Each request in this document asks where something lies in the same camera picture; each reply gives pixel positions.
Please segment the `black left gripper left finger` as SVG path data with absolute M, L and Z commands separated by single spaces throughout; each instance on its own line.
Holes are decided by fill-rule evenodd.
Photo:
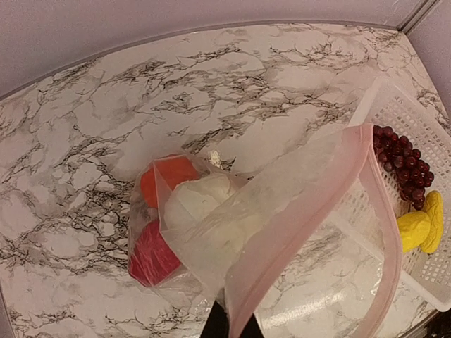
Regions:
M 205 322 L 201 338 L 228 338 L 229 321 L 223 307 L 215 301 Z

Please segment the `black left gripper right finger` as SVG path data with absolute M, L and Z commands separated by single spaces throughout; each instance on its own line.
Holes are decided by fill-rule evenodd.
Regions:
M 245 328 L 243 329 L 242 338 L 264 338 L 264 335 L 254 314 L 252 314 Z

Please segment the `red toy bell pepper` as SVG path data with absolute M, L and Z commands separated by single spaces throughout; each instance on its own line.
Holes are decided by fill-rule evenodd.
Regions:
M 129 258 L 128 272 L 144 287 L 155 287 L 181 266 L 160 233 L 160 222 L 150 222 L 142 231 Z

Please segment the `clear zip top bag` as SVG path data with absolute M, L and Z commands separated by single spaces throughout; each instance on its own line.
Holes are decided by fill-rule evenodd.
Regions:
M 262 221 L 230 265 L 190 268 L 177 257 L 181 266 L 148 288 L 195 313 L 209 314 L 217 301 L 228 316 L 228 337 L 242 337 L 252 314 L 264 337 L 375 335 L 400 279 L 402 247 L 371 124 L 295 146 L 249 180 L 198 156 L 167 156 L 188 158 L 198 179 L 228 175 L 240 185 L 236 199 Z M 159 219 L 163 237 L 163 206 L 173 191 L 156 168 L 158 208 L 140 189 L 141 176 L 162 158 L 146 166 L 132 191 L 128 263 L 150 222 Z

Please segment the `white toy cauliflower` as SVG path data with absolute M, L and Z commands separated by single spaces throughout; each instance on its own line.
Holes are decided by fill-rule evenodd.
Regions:
M 240 185 L 222 173 L 179 184 L 163 206 L 163 238 L 188 267 L 230 265 L 259 229 L 261 215 L 237 200 Z

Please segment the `orange toy pumpkin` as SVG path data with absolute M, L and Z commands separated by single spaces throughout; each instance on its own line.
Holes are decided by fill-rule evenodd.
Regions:
M 158 208 L 154 168 L 159 171 L 171 191 L 183 182 L 199 178 L 192 162 L 185 156 L 167 156 L 154 161 L 140 179 L 141 193 L 151 208 Z

